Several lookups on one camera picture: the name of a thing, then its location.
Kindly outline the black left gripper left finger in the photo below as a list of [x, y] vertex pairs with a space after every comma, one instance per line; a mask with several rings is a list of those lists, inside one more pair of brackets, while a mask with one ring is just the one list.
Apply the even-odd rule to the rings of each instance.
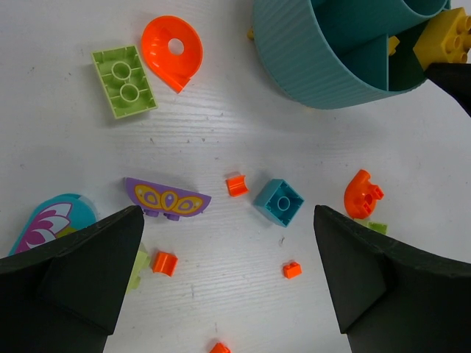
[[2, 258], [1, 351], [103, 352], [143, 230], [143, 212], [131, 206]]

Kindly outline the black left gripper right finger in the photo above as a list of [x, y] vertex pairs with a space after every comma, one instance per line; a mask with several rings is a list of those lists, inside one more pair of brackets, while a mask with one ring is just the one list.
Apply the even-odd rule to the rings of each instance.
[[314, 209], [333, 308], [352, 352], [469, 352], [470, 264]]

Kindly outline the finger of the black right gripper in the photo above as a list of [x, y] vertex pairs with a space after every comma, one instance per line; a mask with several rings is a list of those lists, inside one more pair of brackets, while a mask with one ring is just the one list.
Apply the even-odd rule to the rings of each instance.
[[452, 96], [470, 115], [471, 65], [469, 63], [432, 63], [425, 76]]

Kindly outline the yellow orange lego brick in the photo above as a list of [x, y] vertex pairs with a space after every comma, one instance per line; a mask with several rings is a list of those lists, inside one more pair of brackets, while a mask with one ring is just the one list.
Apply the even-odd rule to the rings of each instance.
[[445, 10], [429, 20], [413, 47], [423, 71], [432, 63], [467, 63], [470, 16], [463, 7]]

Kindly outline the small orange lego brick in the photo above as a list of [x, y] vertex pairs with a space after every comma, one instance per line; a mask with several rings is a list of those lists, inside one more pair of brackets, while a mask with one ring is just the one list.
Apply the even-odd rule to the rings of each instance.
[[286, 279], [293, 279], [302, 273], [302, 267], [299, 263], [293, 261], [283, 266], [283, 276]]
[[231, 353], [230, 349], [221, 342], [217, 342], [213, 348], [210, 350], [210, 353]]

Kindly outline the orange curved lego piece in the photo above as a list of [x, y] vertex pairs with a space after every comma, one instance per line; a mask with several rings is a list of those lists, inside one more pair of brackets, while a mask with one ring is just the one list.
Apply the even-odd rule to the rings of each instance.
[[344, 192], [344, 207], [351, 218], [365, 219], [375, 211], [376, 204], [384, 197], [379, 185], [370, 182], [368, 171], [360, 169]]

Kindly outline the small orange lego piece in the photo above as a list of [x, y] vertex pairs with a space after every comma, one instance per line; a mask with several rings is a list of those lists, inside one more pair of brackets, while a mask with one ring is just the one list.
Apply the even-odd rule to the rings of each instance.
[[246, 176], [239, 174], [226, 179], [228, 193], [231, 197], [239, 197], [249, 192], [246, 184]]
[[178, 264], [178, 257], [166, 252], [157, 252], [152, 264], [152, 272], [165, 274], [168, 277], [174, 275]]

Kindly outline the orange teardrop lego plate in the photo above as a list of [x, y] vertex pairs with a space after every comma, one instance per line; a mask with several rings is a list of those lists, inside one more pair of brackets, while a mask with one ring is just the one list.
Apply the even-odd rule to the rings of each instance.
[[176, 93], [200, 69], [202, 41], [186, 21], [163, 15], [150, 21], [141, 36], [143, 58], [150, 70]]

